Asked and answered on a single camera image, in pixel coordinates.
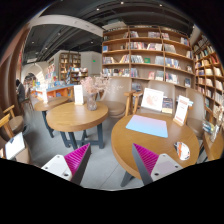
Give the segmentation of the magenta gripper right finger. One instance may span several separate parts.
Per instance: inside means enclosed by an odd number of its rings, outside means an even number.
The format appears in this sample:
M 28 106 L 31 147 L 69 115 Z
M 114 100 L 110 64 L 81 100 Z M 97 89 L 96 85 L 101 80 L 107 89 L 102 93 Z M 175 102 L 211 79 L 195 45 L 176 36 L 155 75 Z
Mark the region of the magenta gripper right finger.
M 144 185 L 182 169 L 169 155 L 156 154 L 136 143 L 132 144 L 132 154 Z

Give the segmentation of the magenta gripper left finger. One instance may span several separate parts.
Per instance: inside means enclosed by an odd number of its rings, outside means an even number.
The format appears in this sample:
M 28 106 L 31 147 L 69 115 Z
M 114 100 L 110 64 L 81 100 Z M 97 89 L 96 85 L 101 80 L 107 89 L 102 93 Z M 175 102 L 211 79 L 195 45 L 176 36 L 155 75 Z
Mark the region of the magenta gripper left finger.
M 54 156 L 42 169 L 79 185 L 82 181 L 90 155 L 91 146 L 90 144 L 86 144 L 65 156 Z

